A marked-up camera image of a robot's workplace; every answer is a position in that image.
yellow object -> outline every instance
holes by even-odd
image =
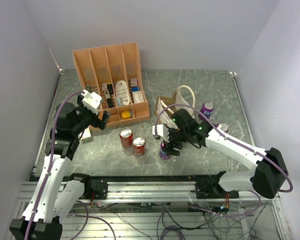
[[[124,120],[131,119],[132,118],[132,112],[131,112],[131,110],[122,111],[121,116]]]

soda can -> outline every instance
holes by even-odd
[[[146,140],[143,136],[135,137],[132,146],[134,155],[142,156],[146,153]]]
[[[134,135],[132,130],[128,127],[125,127],[121,130],[120,134],[121,145],[124,148],[130,148],[133,144]]]
[[[201,110],[200,112],[203,113],[207,118],[210,118],[212,112],[214,111],[215,109],[215,105],[213,104],[213,102],[211,101],[206,101],[204,104],[202,104],[202,107],[201,107]],[[203,121],[205,121],[206,119],[201,116],[199,114],[199,118]]]
[[[169,158],[171,158],[170,155],[167,155],[163,150],[162,150],[162,147],[164,147],[165,144],[164,142],[162,141],[161,144],[160,144],[160,150],[159,150],[159,157],[162,159],[162,160],[168,160]]]
[[[220,128],[222,131],[224,131],[225,133],[229,132],[229,125],[225,122],[219,122],[216,125],[217,128]]]

red soda can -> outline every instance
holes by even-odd
[[[136,156],[142,156],[146,153],[146,140],[143,136],[137,136],[133,139],[133,152]]]
[[[121,130],[120,134],[121,145],[124,148],[130,148],[133,143],[134,134],[132,130],[128,127],[125,127]]]

floor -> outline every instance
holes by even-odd
[[[92,142],[79,145],[66,176],[72,173],[85,173],[91,176],[173,176],[247,170],[244,165],[217,150],[204,147],[196,149],[188,143],[184,144],[181,156],[161,160],[158,156],[160,140],[155,140],[152,136],[158,95],[171,97],[178,86],[187,85],[195,92],[197,109],[200,109],[206,101],[213,102],[215,109],[210,118],[212,122],[216,124],[226,122],[229,125],[230,135],[251,143],[229,72],[143,69],[142,84],[149,104],[150,119],[128,125],[128,127],[132,129],[134,136],[145,137],[146,154],[134,156],[131,148],[121,147],[119,132],[122,127],[97,131],[93,133]],[[70,93],[80,90],[76,71],[64,70],[53,108],[55,109]],[[182,95],[190,104],[192,103],[191,94],[186,89],[182,90]],[[73,97],[70,102],[75,103],[76,98]],[[40,176],[42,171],[45,146],[52,128],[54,114],[55,111],[49,120],[41,154],[34,169],[36,177]]]

white wall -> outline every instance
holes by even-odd
[[[0,0],[0,240],[30,176],[59,77],[22,0]]]
[[[285,159],[294,190],[280,196],[300,240],[300,0],[278,3],[237,82],[256,143]]]
[[[25,0],[59,66],[72,51],[137,42],[149,69],[237,71],[278,0]]]

